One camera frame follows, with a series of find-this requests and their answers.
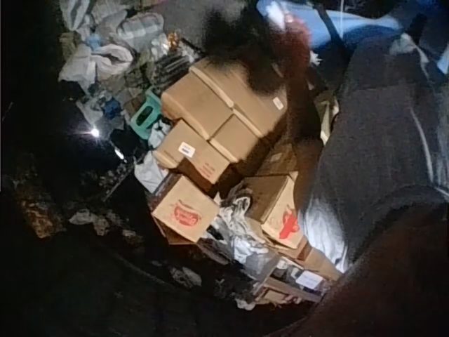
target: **person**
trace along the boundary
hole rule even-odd
[[[426,336],[447,331],[448,78],[407,34],[363,40],[326,146],[309,94],[309,35],[278,39],[298,222],[344,273],[301,327],[279,336]]]

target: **white label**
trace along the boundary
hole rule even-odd
[[[296,280],[301,286],[305,286],[309,289],[315,289],[320,282],[323,281],[323,278],[320,275],[314,274],[313,272],[309,272],[305,270]]]
[[[283,104],[279,98],[277,98],[277,97],[273,98],[273,103],[278,108],[278,110],[283,109]]]
[[[177,150],[189,158],[192,158],[195,154],[195,148],[184,142],[181,143],[180,148]]]
[[[278,161],[282,157],[282,152],[273,154],[272,157],[269,159],[269,162],[272,163],[274,161]]]

